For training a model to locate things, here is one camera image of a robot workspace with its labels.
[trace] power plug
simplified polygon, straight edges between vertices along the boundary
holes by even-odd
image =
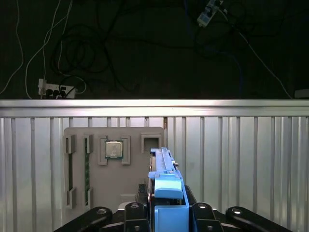
[[[59,85],[58,84],[57,85],[49,84],[49,83],[47,83],[46,80],[43,80],[43,79],[39,79],[38,87],[39,87],[39,95],[40,96],[41,95],[42,96],[47,96],[47,97],[52,96],[54,98],[55,96],[60,94],[60,92],[59,92]],[[61,85],[61,92],[64,94],[64,96],[66,96],[70,92],[66,98],[74,99],[75,98],[75,94],[77,92],[77,89],[74,88],[74,86],[64,86],[64,85]]]

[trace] tangled wires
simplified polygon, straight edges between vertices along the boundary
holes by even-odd
[[[63,48],[63,59],[58,66],[57,54]],[[101,35],[92,27],[77,24],[68,28],[59,39],[50,60],[52,70],[57,74],[68,74],[72,71],[102,73],[108,66],[99,55],[104,53]]]

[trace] empty square slot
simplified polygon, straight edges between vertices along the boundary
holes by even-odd
[[[144,152],[149,154],[151,148],[159,148],[159,138],[144,138]]]

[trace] dark background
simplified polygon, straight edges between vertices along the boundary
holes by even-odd
[[[95,28],[101,38],[114,18],[121,0],[75,0],[69,16],[68,28],[74,24],[86,24]],[[67,13],[69,0],[62,0],[56,22]],[[11,80],[0,99],[27,99],[25,91],[25,68],[29,59],[43,45],[50,29],[57,0],[19,0],[19,36],[24,49],[25,64]],[[88,84],[78,99],[112,98],[187,98],[187,99],[286,99],[279,82],[254,56],[237,30],[225,23],[217,13],[210,24],[202,29],[199,40],[207,46],[220,49],[229,55],[200,49],[181,49],[175,46],[192,47],[193,33],[198,26],[196,18],[201,13],[201,0],[189,0],[189,15],[186,17],[182,0],[130,0],[126,1],[113,31],[106,41],[114,71],[120,83],[114,81],[110,69],[103,73],[72,71]],[[290,95],[295,89],[307,88],[309,52],[309,1],[307,0],[226,0],[223,6],[242,21],[255,28],[248,36],[249,42],[267,66],[281,79]],[[99,7],[98,29],[96,9]],[[0,91],[8,78],[20,65],[21,55],[15,34],[17,18],[16,2],[2,0],[0,3]],[[45,47],[46,79],[48,83],[60,84],[63,76],[50,68],[50,58],[59,41],[64,21],[52,33]],[[75,32],[90,35],[87,30],[77,28]],[[93,42],[96,60],[93,69],[102,69],[107,59],[102,47]],[[242,67],[243,84],[239,91],[239,69],[234,56]],[[38,99],[38,80],[43,77],[43,58],[40,52],[31,63],[27,86],[29,95]],[[71,78],[66,85],[77,86],[82,91],[81,81]]]

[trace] white cable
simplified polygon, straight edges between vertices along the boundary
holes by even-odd
[[[50,29],[47,31],[47,33],[46,33],[46,35],[45,35],[45,39],[44,39],[44,44],[46,43],[46,39],[47,39],[47,37],[48,37],[50,31],[51,31],[52,29],[54,29],[56,26],[58,26],[58,24],[61,23],[63,20],[65,20],[66,18],[68,18],[68,16],[69,16],[69,14],[67,14],[66,16],[64,16],[64,17],[63,17],[62,19],[60,19],[52,28],[50,28]],[[45,77],[46,77],[46,63],[45,63],[45,50],[44,50],[44,48],[43,48],[43,61],[44,61],[44,76],[43,76],[43,79],[45,79]]]
[[[69,5],[69,9],[68,9],[68,13],[67,13],[67,19],[66,19],[66,22],[64,23],[62,35],[64,34],[64,32],[66,31],[66,28],[67,28],[67,24],[68,24],[68,20],[69,20],[69,14],[70,14],[72,5],[73,5],[73,0],[71,0],[70,5]],[[62,56],[62,45],[63,45],[63,42],[62,42],[62,40],[61,40],[61,43],[60,43],[60,53],[59,53],[59,60],[58,60],[58,64],[57,64],[58,70],[59,70],[60,60],[61,60],[61,56]]]
[[[4,89],[0,92],[0,94],[2,94],[6,88],[8,87],[11,79],[13,78],[13,76],[21,69],[21,67],[24,65],[24,52],[23,52],[23,47],[21,45],[21,42],[20,42],[20,38],[19,38],[19,35],[18,35],[18,26],[19,26],[19,21],[20,21],[20,10],[19,10],[19,3],[18,3],[18,0],[16,0],[16,6],[17,6],[17,23],[16,23],[16,28],[15,28],[15,33],[16,33],[16,36],[17,36],[17,40],[18,40],[18,44],[19,44],[19,48],[20,48],[20,53],[21,53],[21,63],[19,65],[19,67],[12,73],[12,75],[10,76],[8,82],[6,83]]]
[[[28,93],[28,88],[27,88],[27,74],[28,74],[28,68],[29,68],[29,65],[30,63],[32,62],[32,60],[38,55],[38,53],[44,49],[44,47],[48,44],[49,40],[50,40],[50,37],[52,35],[52,30],[54,28],[54,23],[55,23],[55,18],[56,18],[56,14],[57,14],[57,11],[59,9],[59,6],[60,6],[60,3],[61,3],[61,0],[59,0],[58,2],[58,5],[56,7],[56,10],[55,10],[55,13],[54,13],[54,17],[53,17],[53,21],[52,21],[52,26],[51,26],[51,30],[50,30],[50,33],[49,33],[49,36],[48,36],[48,39],[47,41],[45,41],[45,43],[43,44],[43,46],[34,54],[34,56],[29,60],[27,66],[26,66],[26,74],[25,74],[25,89],[26,89],[26,94],[27,96],[29,97],[29,99],[32,99],[31,96],[29,95]]]
[[[228,22],[228,18],[226,17],[226,15],[220,10],[218,9],[218,11],[223,15],[223,17],[226,19],[226,21]],[[270,70],[270,68],[263,62],[263,60],[257,55],[257,53],[255,52],[255,50],[253,49],[253,47],[249,44],[248,40],[246,39],[246,37],[240,32],[238,31],[238,33],[240,34],[240,36],[244,39],[244,41],[246,41],[246,43],[248,44],[249,48],[253,51],[253,53],[255,54],[255,56],[259,59],[259,61],[264,65],[264,67],[270,72],[270,74],[275,77],[277,79],[277,81],[280,83],[282,89],[284,90],[284,92],[286,93],[286,95],[290,98],[293,99],[291,97],[291,95],[288,93],[288,91],[285,89],[284,85],[282,84],[281,80],[272,72],[272,70]]]

